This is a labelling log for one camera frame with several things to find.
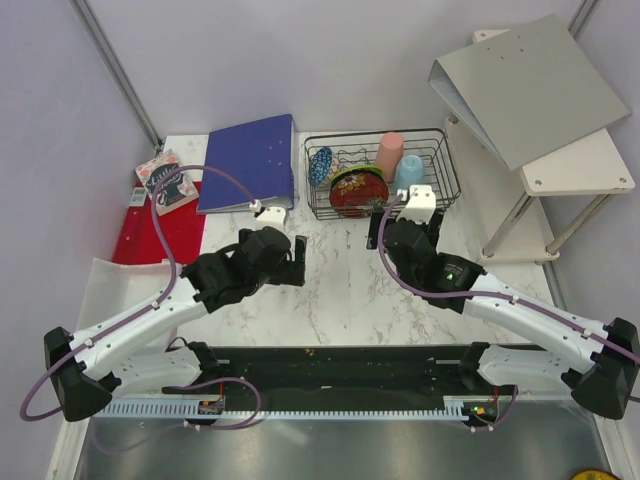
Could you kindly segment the red floral plate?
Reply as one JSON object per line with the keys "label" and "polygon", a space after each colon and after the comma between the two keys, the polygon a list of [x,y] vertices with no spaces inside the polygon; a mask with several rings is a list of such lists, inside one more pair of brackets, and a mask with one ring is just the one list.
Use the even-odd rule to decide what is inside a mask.
{"label": "red floral plate", "polygon": [[372,207],[384,206],[389,188],[381,176],[362,172],[337,177],[332,183],[329,203],[339,216],[360,218]]}

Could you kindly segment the light blue cup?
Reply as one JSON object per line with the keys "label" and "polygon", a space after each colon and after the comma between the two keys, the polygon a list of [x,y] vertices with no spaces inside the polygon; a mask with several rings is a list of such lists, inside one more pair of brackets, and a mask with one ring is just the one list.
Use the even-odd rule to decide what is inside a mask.
{"label": "light blue cup", "polygon": [[424,163],[418,155],[406,155],[396,167],[393,191],[409,190],[411,186],[422,183]]}

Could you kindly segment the blue patterned bowl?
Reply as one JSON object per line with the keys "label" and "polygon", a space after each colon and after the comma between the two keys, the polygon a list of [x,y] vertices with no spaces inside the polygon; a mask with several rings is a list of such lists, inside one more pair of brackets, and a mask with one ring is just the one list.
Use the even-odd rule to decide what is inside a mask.
{"label": "blue patterned bowl", "polygon": [[319,186],[329,176],[333,165],[333,152],[329,147],[321,147],[311,158],[308,180],[312,186]]}

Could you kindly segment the green plate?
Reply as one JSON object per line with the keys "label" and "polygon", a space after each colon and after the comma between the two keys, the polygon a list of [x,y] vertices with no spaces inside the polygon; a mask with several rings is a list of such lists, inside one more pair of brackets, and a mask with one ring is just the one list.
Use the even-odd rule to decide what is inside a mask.
{"label": "green plate", "polygon": [[349,175],[349,174],[362,173],[362,172],[374,173],[378,176],[382,175],[382,170],[375,165],[356,165],[356,166],[341,170],[334,176],[334,179],[342,175]]}

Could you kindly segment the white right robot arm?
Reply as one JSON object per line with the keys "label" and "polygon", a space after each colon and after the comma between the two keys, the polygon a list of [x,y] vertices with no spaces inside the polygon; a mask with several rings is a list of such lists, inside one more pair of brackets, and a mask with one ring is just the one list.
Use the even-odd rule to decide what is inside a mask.
{"label": "white right robot arm", "polygon": [[464,257],[437,252],[440,213],[415,223],[374,209],[368,247],[392,279],[429,305],[499,325],[534,350],[472,344],[458,381],[477,394],[489,386],[568,393],[584,409],[620,420],[639,375],[639,332],[617,317],[605,324],[539,301]]}

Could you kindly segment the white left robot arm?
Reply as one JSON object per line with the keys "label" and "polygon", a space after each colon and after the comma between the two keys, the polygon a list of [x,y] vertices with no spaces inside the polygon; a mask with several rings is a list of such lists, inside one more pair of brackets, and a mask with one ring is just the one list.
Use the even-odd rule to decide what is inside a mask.
{"label": "white left robot arm", "polygon": [[169,285],[136,307],[89,328],[44,336],[45,365],[64,418],[84,420],[113,399],[146,389],[208,393],[219,369],[193,348],[144,354],[158,337],[254,295],[262,286],[305,283],[307,239],[273,228],[243,229],[237,243],[172,271]]}

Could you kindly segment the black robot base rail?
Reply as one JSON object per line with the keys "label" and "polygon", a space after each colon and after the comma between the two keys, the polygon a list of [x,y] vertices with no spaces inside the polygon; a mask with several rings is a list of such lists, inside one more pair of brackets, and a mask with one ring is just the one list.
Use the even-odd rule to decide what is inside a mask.
{"label": "black robot base rail", "polygon": [[399,413],[514,391],[472,372],[467,346],[187,346],[201,366],[197,393],[221,393],[233,411]]}

